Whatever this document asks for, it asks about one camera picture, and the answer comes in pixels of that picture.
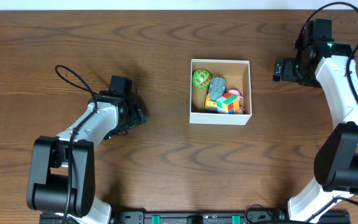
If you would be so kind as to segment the green ball with red numbers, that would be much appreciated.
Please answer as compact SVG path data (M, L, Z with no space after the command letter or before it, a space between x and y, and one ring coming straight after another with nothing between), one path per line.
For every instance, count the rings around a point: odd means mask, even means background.
M192 84L195 88L207 88L211 81L211 73L204 68L197 69L192 74Z

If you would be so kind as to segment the pink white duck toy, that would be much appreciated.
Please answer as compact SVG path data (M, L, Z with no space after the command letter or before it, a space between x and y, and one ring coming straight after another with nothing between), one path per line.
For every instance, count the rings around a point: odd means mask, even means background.
M228 93L230 93L231 95L237 96L238 99L243 99L243 96L241 95L239 90L235 90L235 89L231 89L227 91ZM240 106L239 111L237 112L238 114L243 114L244 113L244 108L242 106Z

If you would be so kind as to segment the yellow grey toy truck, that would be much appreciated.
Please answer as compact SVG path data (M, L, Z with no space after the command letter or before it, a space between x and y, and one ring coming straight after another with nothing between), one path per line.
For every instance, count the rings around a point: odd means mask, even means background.
M217 111L217 99L225 93L226 90L226 81L221 77L214 77L211 79L211 82L208 87L206 99L204 102L204 108L210 111Z

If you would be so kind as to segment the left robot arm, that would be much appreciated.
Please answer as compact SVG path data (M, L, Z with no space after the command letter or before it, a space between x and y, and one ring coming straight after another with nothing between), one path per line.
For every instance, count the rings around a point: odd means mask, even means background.
M144 122L132 80L112 76L108 90L93 95L69 128L35 140L27 206L54 215L55 223L109 223L112 207L95 195L94 152L103 140Z

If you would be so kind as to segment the multicoloured puzzle cube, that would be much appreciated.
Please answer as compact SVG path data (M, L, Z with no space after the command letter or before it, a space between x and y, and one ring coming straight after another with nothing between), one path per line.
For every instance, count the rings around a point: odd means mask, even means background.
M239 97L225 93L216 100L218 113L236 114L240 111Z

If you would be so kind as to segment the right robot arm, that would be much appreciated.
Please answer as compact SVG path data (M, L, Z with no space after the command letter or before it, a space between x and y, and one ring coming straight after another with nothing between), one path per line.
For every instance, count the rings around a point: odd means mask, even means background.
M332 22L305 23L296 57L276 61L273 81L322 88L333 131L314 159L314 177L287 202L288 219L317 223L338 202L358 195L358 77L353 50L335 42Z

